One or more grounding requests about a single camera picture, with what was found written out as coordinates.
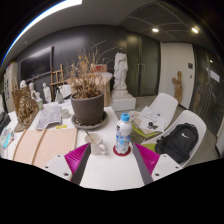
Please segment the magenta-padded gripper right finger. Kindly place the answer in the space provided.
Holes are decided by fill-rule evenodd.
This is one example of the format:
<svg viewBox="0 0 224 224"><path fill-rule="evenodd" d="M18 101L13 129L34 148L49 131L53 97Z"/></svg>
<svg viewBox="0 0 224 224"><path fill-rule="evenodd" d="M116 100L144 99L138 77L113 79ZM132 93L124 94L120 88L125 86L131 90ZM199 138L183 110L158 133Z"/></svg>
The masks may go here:
<svg viewBox="0 0 224 224"><path fill-rule="evenodd" d="M159 155L137 143L133 144L133 154L145 185L182 169L169 155Z"/></svg>

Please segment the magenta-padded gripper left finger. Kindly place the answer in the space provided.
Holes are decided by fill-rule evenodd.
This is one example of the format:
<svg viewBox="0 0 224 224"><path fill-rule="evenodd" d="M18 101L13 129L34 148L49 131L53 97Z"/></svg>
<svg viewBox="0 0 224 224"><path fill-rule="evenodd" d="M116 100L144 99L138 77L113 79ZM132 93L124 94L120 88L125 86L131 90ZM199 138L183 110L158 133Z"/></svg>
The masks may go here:
<svg viewBox="0 0 224 224"><path fill-rule="evenodd" d="M42 169L79 185L90 153L91 145L86 143L66 155L56 155Z"/></svg>

